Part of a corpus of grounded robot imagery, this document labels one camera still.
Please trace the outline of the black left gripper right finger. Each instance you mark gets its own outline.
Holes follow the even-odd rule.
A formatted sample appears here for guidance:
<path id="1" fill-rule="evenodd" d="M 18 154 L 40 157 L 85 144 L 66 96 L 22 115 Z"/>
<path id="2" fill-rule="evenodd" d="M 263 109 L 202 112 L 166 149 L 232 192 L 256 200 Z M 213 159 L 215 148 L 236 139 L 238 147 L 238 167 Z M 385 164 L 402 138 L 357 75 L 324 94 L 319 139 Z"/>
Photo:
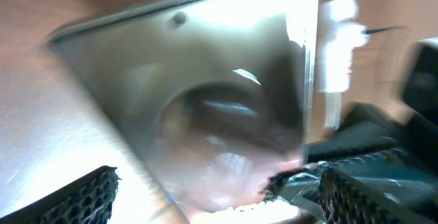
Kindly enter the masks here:
<path id="1" fill-rule="evenodd" d="M 330 224 L 433 224 L 434 221 L 329 168 L 321 176 L 320 207 Z"/>

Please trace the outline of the Samsung Galaxy smartphone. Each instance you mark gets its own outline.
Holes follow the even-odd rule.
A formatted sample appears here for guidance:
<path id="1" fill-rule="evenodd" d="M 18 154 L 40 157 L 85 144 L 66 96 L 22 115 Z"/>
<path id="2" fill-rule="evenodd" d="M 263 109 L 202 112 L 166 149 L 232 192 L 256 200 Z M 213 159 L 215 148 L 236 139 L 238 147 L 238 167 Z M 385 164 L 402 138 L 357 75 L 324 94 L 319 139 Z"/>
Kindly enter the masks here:
<path id="1" fill-rule="evenodd" d="M 161 0 L 50 48 L 186 215 L 260 202 L 301 166 L 318 0 Z"/>

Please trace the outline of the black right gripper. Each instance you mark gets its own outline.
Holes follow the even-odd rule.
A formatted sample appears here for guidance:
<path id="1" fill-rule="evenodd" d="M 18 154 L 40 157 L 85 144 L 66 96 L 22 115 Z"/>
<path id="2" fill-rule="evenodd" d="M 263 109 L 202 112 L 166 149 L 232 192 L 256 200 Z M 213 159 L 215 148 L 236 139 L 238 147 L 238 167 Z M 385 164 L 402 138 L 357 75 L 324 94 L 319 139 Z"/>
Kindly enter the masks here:
<path id="1" fill-rule="evenodd" d="M 437 38 L 415 43 L 413 67 L 402 90 L 402 101 L 414 114 L 405 125 L 406 146 L 428 168 L 437 168 Z M 307 145 L 307 162 L 338 160 L 399 149 L 403 126 L 382 109 L 369 103 L 353 102 L 339 128 L 328 133 L 324 140 Z"/>

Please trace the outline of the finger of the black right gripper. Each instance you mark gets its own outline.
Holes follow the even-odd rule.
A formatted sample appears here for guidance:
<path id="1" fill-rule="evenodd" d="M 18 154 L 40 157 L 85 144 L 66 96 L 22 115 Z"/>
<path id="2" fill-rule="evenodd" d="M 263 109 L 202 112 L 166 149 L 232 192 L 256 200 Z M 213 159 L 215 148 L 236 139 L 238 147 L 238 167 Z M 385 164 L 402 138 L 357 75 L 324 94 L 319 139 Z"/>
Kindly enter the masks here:
<path id="1" fill-rule="evenodd" d="M 323 217 L 318 188 L 320 176 L 307 169 L 283 171 L 272 176 L 263 188 L 264 201 L 281 200 L 314 217 Z"/>

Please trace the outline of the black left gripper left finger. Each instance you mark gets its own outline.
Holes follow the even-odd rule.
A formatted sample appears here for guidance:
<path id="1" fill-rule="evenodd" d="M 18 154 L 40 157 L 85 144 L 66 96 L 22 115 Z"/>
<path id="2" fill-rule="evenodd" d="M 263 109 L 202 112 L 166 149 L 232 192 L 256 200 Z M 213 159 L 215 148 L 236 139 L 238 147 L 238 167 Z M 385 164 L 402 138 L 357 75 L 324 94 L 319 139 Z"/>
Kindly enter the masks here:
<path id="1" fill-rule="evenodd" d="M 101 166 L 1 218 L 1 224 L 107 224 L 118 192 L 116 169 Z"/>

